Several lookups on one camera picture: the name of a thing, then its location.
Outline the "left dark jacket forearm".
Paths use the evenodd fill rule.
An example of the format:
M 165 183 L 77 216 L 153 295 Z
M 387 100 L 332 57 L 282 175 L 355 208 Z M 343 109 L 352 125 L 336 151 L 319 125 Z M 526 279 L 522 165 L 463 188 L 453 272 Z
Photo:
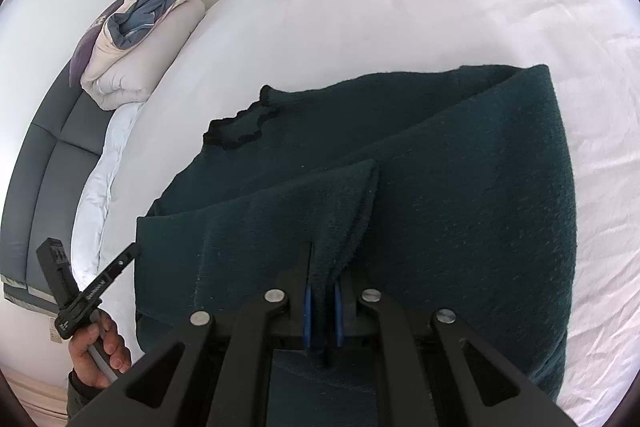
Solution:
M 87 404 L 96 398 L 104 387 L 96 387 L 87 385 L 73 369 L 68 374 L 67 382 L 67 418 L 72 419 Z

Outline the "person's left hand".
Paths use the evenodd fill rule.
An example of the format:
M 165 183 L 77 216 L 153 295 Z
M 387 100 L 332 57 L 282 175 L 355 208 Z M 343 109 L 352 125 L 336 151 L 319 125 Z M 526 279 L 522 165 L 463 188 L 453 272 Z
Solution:
M 104 389 L 131 367 L 131 353 L 117 325 L 98 310 L 92 322 L 81 327 L 68 344 L 74 371 L 84 385 Z

